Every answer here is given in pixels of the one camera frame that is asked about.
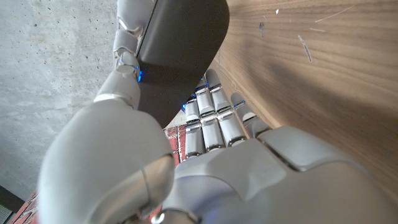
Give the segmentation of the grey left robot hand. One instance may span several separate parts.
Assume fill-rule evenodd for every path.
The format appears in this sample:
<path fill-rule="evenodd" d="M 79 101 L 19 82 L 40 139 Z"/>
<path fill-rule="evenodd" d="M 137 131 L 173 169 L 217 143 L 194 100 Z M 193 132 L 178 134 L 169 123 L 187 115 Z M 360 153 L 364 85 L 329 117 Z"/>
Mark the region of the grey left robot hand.
<path fill-rule="evenodd" d="M 226 1 L 118 1 L 114 68 L 49 147 L 41 223 L 396 223 L 352 158 L 271 128 L 210 63 Z"/>

